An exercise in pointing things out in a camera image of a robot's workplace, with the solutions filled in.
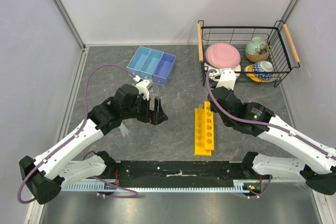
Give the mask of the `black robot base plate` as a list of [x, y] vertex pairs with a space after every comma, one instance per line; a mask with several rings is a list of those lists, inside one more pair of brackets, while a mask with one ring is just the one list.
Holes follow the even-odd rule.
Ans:
[[241, 162], [229, 161], [119, 161], [101, 175], [91, 178], [116, 179], [119, 186], [131, 187], [210, 187], [232, 186], [234, 180], [267, 181], [269, 174], [252, 169], [249, 152]]

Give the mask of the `blue white patterned bowl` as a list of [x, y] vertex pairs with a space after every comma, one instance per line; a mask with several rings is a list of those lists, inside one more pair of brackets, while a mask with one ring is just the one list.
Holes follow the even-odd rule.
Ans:
[[273, 73], [273, 65], [269, 61], [259, 61], [253, 64], [254, 73]]

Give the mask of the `clear plastic dropper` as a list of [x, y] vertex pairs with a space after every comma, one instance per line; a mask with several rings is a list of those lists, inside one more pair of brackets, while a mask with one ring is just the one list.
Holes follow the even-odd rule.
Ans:
[[123, 137], [126, 137], [131, 133], [131, 131], [125, 126], [125, 124], [123, 122], [121, 122], [121, 124], [119, 126], [119, 130], [120, 130]]

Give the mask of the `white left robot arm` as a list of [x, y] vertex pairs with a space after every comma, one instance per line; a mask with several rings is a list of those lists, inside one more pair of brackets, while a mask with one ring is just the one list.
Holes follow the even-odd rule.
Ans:
[[94, 106], [82, 122], [56, 145], [34, 158], [24, 156], [19, 161], [22, 186], [29, 189], [33, 199], [43, 205], [68, 185], [82, 179], [95, 176], [111, 178], [116, 162], [105, 151], [75, 164], [69, 162], [88, 145], [120, 127], [123, 120], [137, 119], [152, 125], [168, 120], [160, 98], [154, 98], [154, 108], [150, 109], [148, 88], [144, 81], [135, 86], [124, 84], [114, 96]]

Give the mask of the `yellow test tube rack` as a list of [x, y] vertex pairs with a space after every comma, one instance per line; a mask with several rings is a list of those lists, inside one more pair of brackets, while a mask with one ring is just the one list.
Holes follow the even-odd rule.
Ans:
[[194, 155], [212, 156], [215, 149], [214, 141], [214, 112], [210, 117], [198, 114], [198, 108], [194, 110]]

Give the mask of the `white plate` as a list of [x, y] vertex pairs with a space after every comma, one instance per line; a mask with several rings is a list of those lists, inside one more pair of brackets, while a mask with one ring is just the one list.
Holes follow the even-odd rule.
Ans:
[[[216, 81], [218, 82], [219, 79], [220, 79], [220, 76], [222, 74], [222, 72], [224, 70], [228, 70], [228, 68], [215, 68], [207, 63], [204, 63], [204, 67], [205, 67], [205, 70], [214, 70], [214, 72], [212, 72], [210, 75], [209, 75], [209, 78], [212, 80], [212, 81]], [[238, 78], [240, 76], [240, 72], [241, 72], [241, 66], [238, 65], [236, 68], [232, 69], [234, 72], [235, 72], [235, 75], [236, 75], [236, 78]]]

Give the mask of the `pink plate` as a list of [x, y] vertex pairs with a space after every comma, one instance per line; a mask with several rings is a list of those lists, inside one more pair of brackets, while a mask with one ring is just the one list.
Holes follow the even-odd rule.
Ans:
[[206, 60], [215, 68], [236, 68], [241, 61], [239, 51], [227, 43], [210, 45], [205, 51]]

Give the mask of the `green brown ceramic bowl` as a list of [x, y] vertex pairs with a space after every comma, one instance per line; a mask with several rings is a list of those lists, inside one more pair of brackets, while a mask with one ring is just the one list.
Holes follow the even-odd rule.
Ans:
[[269, 47], [261, 37], [253, 37], [246, 45], [245, 56], [253, 63], [267, 60], [269, 57]]

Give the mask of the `blue three-compartment drawer box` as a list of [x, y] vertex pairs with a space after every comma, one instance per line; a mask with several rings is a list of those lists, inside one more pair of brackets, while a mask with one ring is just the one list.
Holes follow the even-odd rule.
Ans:
[[151, 79], [166, 87], [175, 66], [176, 56], [167, 52], [140, 46], [127, 69], [142, 79]]

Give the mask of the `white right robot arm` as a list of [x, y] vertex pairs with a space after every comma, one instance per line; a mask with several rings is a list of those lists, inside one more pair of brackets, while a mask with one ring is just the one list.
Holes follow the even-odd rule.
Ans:
[[233, 90], [219, 87], [208, 92], [211, 110], [220, 115], [226, 127], [275, 144], [293, 156], [269, 157], [248, 152], [240, 166], [245, 178], [292, 178], [304, 181], [321, 194], [335, 194], [335, 148], [302, 134], [259, 103], [242, 103]]

